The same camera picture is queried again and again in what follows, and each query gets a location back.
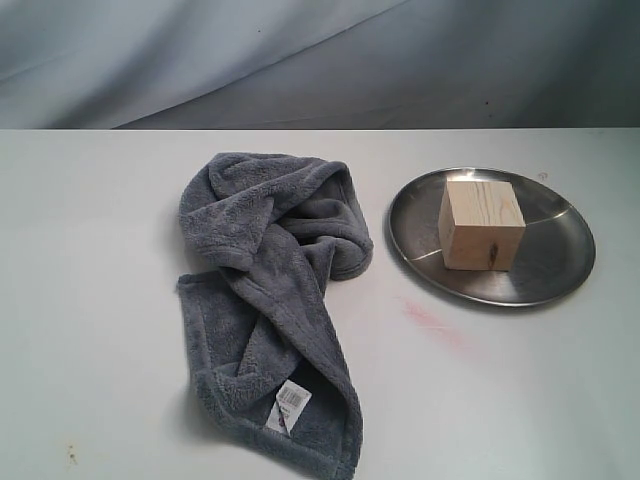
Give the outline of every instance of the wooden cube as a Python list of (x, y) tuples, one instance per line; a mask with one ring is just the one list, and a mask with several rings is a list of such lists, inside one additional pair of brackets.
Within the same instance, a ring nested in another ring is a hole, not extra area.
[(447, 268), (509, 270), (525, 226), (510, 183), (447, 182), (438, 219)]

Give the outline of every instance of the label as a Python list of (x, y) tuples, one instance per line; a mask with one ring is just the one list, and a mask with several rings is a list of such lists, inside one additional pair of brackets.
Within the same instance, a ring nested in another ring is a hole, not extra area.
[(290, 437), (291, 430), (293, 430), (309, 400), (311, 400), (309, 391), (291, 380), (287, 380), (276, 395), (276, 402), (271, 407), (266, 426)]

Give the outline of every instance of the gray towel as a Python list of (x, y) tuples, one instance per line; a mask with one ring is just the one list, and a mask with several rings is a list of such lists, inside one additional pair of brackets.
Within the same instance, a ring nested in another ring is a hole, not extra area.
[[(359, 275), (372, 256), (346, 165), (219, 154), (186, 188), (180, 223), (187, 247), (215, 268), (178, 283), (205, 411), (236, 440), (321, 479), (352, 478), (362, 415), (323, 301), (329, 278)], [(265, 424), (282, 411), (287, 380), (311, 397), (295, 426), (277, 431)]]

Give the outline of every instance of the pink stain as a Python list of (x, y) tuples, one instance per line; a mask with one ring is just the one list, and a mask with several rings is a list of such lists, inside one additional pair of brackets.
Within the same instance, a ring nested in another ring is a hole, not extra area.
[(442, 339), (450, 347), (456, 350), (466, 350), (467, 342), (460, 332), (443, 323), (440, 319), (429, 313), (415, 302), (406, 298), (404, 301), (404, 314), (421, 327), (433, 330), (438, 338)]

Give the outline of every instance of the stainless steel plate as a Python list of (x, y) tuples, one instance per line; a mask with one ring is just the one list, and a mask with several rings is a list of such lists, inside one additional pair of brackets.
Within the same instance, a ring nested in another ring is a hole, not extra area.
[[(450, 180), (501, 180), (515, 191), (527, 228), (508, 272), (447, 270), (438, 240), (444, 184)], [(520, 175), (483, 168), (428, 173), (406, 185), (389, 212), (392, 243), (423, 279), (460, 297), (524, 307), (549, 302), (584, 282), (596, 257), (589, 226), (560, 195)]]

